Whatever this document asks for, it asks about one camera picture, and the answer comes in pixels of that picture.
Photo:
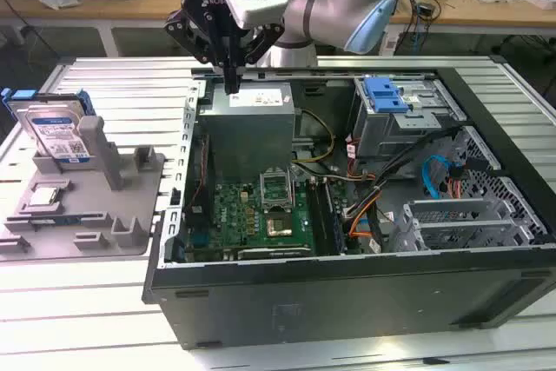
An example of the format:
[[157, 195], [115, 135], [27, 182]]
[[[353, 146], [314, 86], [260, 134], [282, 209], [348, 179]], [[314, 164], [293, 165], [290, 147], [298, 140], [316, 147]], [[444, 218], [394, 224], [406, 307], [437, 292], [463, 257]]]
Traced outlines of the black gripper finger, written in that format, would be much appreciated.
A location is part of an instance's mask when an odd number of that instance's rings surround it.
[[179, 45], [200, 63], [210, 63], [220, 70], [227, 95], [234, 93], [234, 67], [218, 30], [216, 15], [212, 10], [201, 12], [201, 24], [194, 23], [184, 9], [169, 16], [164, 29]]
[[256, 64], [284, 32], [279, 23], [265, 24], [254, 34], [253, 30], [233, 29], [232, 32], [232, 93], [239, 91], [242, 73], [240, 68]]

